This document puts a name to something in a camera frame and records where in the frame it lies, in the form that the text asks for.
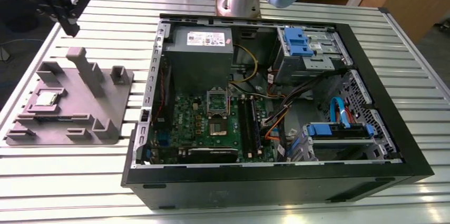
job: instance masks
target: yellow wire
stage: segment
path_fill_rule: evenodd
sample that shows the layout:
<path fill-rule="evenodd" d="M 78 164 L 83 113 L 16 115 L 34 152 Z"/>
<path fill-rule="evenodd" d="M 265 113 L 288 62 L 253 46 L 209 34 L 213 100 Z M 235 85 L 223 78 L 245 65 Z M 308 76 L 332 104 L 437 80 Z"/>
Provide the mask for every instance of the yellow wire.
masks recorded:
<path fill-rule="evenodd" d="M 247 77 L 246 79 L 242 79 L 242 80 L 238 80 L 238 81 L 231 81 L 231 83 L 243 83 L 246 82 L 247 80 L 250 80 L 255 75 L 257 75 L 257 71 L 258 71 L 258 60 L 257 60 L 257 57 L 255 55 L 251 53 L 251 51 L 245 48 L 243 46 L 238 45 L 238 44 L 234 44 L 235 46 L 241 47 L 243 49 L 243 51 L 246 51 L 246 53 L 253 57 L 254 59 L 254 62 L 255 62 L 255 69 L 254 69 L 254 72 L 253 74 L 250 75 L 250 77 Z"/>
<path fill-rule="evenodd" d="M 271 129 L 270 129 L 270 130 L 267 131 L 267 133 L 266 133 L 265 138 L 269 137 L 270 132 L 274 130 L 275 126 L 279 124 L 279 122 L 282 121 L 282 119 L 284 119 L 284 117 L 286 116 L 286 114 L 288 114 L 288 111 L 284 113 L 284 115 L 279 117 L 279 119 L 278 119 L 277 122 L 274 123 Z"/>

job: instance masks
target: metal chassis frame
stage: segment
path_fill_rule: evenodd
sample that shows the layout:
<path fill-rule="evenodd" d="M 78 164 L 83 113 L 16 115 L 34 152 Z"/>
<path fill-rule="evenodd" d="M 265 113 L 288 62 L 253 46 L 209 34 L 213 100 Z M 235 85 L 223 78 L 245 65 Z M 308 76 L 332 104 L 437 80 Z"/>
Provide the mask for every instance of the metal chassis frame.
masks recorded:
<path fill-rule="evenodd" d="M 374 108 L 377 108 L 380 115 L 384 118 L 385 124 L 390 130 L 390 135 L 394 138 L 397 148 L 402 154 L 401 158 L 404 163 L 389 163 L 381 165 L 372 164 L 353 164 L 353 165 L 296 165 L 296 166 L 277 166 L 277 167 L 219 167 L 219 168 L 179 168 L 177 172 L 174 169 L 146 169 L 145 167 L 137 168 L 133 164 L 135 160 L 135 141 L 143 139 L 142 132 L 146 131 L 147 122 L 139 122 L 135 130 L 137 136 L 131 137 L 129 154 L 126 160 L 125 174 L 123 174 L 123 186 L 130 187 L 134 184 L 150 184 L 154 186 L 163 185 L 166 183 L 177 182 L 217 182 L 223 181 L 255 181 L 255 180 L 286 180 L 286 179 L 329 179 L 329 178 L 358 178 L 370 177 L 374 181 L 392 181 L 386 186 L 378 187 L 372 191 L 364 193 L 353 200 L 376 193 L 394 184 L 413 183 L 429 176 L 432 176 L 433 170 L 422 154 L 422 151 L 416 143 L 413 135 L 406 127 L 401 114 L 394 106 L 392 98 L 388 94 L 385 86 L 377 75 L 377 72 L 372 66 L 372 63 L 366 57 L 360 42 L 353 34 L 352 28 L 346 24 L 336 23 L 318 23 L 318 22 L 302 22 L 302 21 L 278 21 L 278 20 L 261 20 L 247 18 L 226 18 L 215 16 L 190 16 L 190 15 L 173 15 L 162 14 L 162 24 L 170 24 L 183 21 L 183 24 L 203 24 L 203 25 L 250 25 L 253 27 L 269 27 L 269 26 L 286 26 L 286 25 L 317 25 L 317 26 L 334 26 L 344 44 L 349 51 L 350 57 L 357 66 L 357 70 L 370 92 Z M 158 74 L 158 57 L 161 56 L 165 30 L 159 29 L 155 39 L 155 55 L 157 59 L 153 60 L 149 79 L 154 79 Z M 145 106 L 143 109 L 151 111 L 153 97 L 149 93 L 145 94 Z"/>

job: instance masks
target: green circuit board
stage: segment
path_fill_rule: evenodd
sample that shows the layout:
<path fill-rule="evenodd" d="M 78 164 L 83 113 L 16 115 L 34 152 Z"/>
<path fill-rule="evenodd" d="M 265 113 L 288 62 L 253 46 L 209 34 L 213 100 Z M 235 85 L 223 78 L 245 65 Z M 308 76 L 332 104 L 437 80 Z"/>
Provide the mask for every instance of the green circuit board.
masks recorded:
<path fill-rule="evenodd" d="M 178 163 L 178 147 L 227 147 L 238 149 L 238 162 L 274 161 L 274 151 L 271 145 L 262 147 L 262 154 L 258 157 L 249 158 L 243 155 L 238 102 L 238 98 L 230 98 L 230 115 L 227 116 L 227 119 L 223 119 L 222 117 L 209 118 L 206 96 L 177 96 L 171 131 L 169 135 L 167 133 L 157 134 L 157 138 L 165 137 L 169 142 L 169 148 L 161 150 L 161 159 L 165 160 L 163 162 L 166 164 Z M 258 119 L 262 120 L 267 116 L 263 99 L 255 99 L 255 107 Z M 213 135 L 218 132 L 226 132 L 226 135 Z"/>

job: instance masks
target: floor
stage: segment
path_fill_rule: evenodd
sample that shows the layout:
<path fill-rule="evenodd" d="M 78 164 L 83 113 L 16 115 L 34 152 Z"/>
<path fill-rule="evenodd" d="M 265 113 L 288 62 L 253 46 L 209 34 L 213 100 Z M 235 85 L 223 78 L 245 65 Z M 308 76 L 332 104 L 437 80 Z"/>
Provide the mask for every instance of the floor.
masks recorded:
<path fill-rule="evenodd" d="M 39 16 L 38 18 L 39 27 L 34 31 L 22 34 L 11 32 L 0 22 L 0 44 L 15 39 L 44 40 L 54 22 L 46 16 Z M 8 63 L 0 62 L 0 108 L 3 108 L 15 90 L 40 45 L 40 41 L 18 41 L 2 46 L 11 54 L 11 59 Z M 417 44 L 417 47 L 442 80 L 450 86 L 450 32 L 442 33 L 438 27 L 434 27 Z"/>

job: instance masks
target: blue plastic latch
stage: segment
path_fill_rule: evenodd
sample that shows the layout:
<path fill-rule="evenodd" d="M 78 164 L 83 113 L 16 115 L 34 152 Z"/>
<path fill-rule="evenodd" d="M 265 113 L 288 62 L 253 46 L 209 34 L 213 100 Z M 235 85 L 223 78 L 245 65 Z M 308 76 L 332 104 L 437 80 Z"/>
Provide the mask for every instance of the blue plastic latch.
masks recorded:
<path fill-rule="evenodd" d="M 312 125 L 308 126 L 308 130 L 309 130 L 310 136 L 316 135 L 316 130 L 314 130 L 314 127 Z"/>
<path fill-rule="evenodd" d="M 333 135 L 329 124 L 314 124 L 313 126 L 317 135 Z"/>
<path fill-rule="evenodd" d="M 376 130 L 374 130 L 373 125 L 368 124 L 366 130 L 368 130 L 369 136 L 373 137 L 376 135 Z"/>
<path fill-rule="evenodd" d="M 314 52 L 309 47 L 309 38 L 301 28 L 285 28 L 285 38 L 289 46 L 289 54 L 292 56 L 312 57 L 314 55 Z"/>

